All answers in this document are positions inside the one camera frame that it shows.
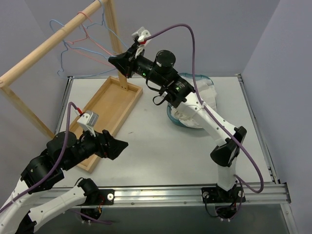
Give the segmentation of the blue wire hanger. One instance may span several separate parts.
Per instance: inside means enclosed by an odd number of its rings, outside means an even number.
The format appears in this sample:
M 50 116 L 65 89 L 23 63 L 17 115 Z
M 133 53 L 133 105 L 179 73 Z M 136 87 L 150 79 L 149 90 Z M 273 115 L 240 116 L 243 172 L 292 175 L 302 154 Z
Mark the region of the blue wire hanger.
M 88 29 L 95 25 L 104 27 L 109 33 L 113 52 L 121 53 L 124 50 L 127 50 L 129 47 L 119 35 L 114 1 L 113 0 L 95 0 L 94 2 L 99 2 L 102 8 L 102 20 L 101 22 L 91 23 L 90 25 L 85 26 L 85 28 Z
M 57 75 L 58 75 L 59 77 L 61 77 L 61 73 L 64 73 L 64 71 L 65 71 L 65 70 L 64 70 L 64 66 L 63 66 L 63 55 L 64 55 L 66 52 L 70 51 L 70 50 L 71 50 L 71 51 L 74 51 L 74 52 L 76 52 L 76 53 L 78 53 L 78 54 L 80 54 L 80 55 L 82 55 L 82 56 L 84 56 L 84 57 L 86 57 L 86 58 L 88 58 L 88 59 L 90 59 L 90 60 L 92 60 L 92 61 L 95 61 L 95 62 L 97 62 L 97 63 L 106 65 L 106 66 L 108 66 L 108 67 L 111 68 L 111 69 L 109 69 L 109 70 L 102 71 L 102 72 L 100 72 L 100 73 L 89 74 L 89 75 L 78 75 L 78 77 L 87 77 L 87 78 L 88 78 L 88 77 L 94 77 L 94 76 L 99 76 L 99 75 L 107 74 L 107 73 L 109 73 L 109 72 L 112 72 L 112 71 L 115 71 L 115 70 L 116 70 L 116 68 L 115 68 L 113 65 L 109 65 L 107 62 L 101 61 L 101 60 L 99 60 L 99 59 L 97 59 L 97 58 L 94 58 L 94 57 L 92 57 L 92 56 L 90 56 L 90 55 L 84 53 L 84 52 L 88 52 L 88 53 L 91 53 L 91 54 L 100 55 L 100 56 L 103 57 L 104 59 L 108 59 L 108 57 L 106 57 L 104 54 L 102 54 L 102 53 L 100 53 L 100 52 L 92 51 L 92 50 L 89 50 L 89 49 L 83 48 L 83 47 L 72 47 L 72 46 L 70 45 L 70 43 L 69 43 L 68 41 L 65 41 L 65 40 L 62 41 L 62 44 L 63 44 L 63 46 L 65 47 L 65 49 L 60 53 L 60 69 L 57 71 Z

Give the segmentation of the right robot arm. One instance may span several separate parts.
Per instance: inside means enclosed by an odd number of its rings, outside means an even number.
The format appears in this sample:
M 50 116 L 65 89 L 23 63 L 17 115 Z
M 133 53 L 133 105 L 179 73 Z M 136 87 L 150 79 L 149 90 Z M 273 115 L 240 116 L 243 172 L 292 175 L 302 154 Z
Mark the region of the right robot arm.
M 161 50 L 154 61 L 137 54 L 133 45 L 126 52 L 109 57 L 108 61 L 126 78 L 134 73 L 159 86 L 154 89 L 163 101 L 168 102 L 182 114 L 192 118 L 215 141 L 216 147 L 210 153 L 211 159 L 218 166 L 216 195 L 222 201 L 234 196 L 236 183 L 236 158 L 239 143 L 244 141 L 247 130 L 235 127 L 224 120 L 210 106 L 199 101 L 194 86 L 182 78 L 174 69 L 175 55 L 168 50 Z

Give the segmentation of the pink wire hanger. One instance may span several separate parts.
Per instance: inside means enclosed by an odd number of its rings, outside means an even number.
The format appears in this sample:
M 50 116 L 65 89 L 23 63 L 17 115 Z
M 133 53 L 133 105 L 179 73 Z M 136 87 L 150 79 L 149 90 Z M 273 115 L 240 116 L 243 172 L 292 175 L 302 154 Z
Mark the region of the pink wire hanger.
M 83 23 L 80 24 L 78 30 L 82 33 L 82 38 L 66 40 L 65 43 L 76 53 L 99 64 L 113 68 L 113 65 L 108 62 L 108 58 L 113 51 L 90 36 L 87 29 L 88 27 L 85 27 Z

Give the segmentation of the blue wire hanger front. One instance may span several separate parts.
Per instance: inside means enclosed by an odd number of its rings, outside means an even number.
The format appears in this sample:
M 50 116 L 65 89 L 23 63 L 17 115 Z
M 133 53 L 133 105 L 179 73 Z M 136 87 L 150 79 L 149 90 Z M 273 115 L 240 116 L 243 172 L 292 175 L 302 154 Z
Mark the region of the blue wire hanger front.
M 91 23 L 90 25 L 85 26 L 85 28 L 88 29 L 95 25 L 104 27 L 109 33 L 113 52 L 121 53 L 124 50 L 127 50 L 129 47 L 119 35 L 114 1 L 113 0 L 95 0 L 94 2 L 99 2 L 102 8 L 102 20 L 101 22 Z

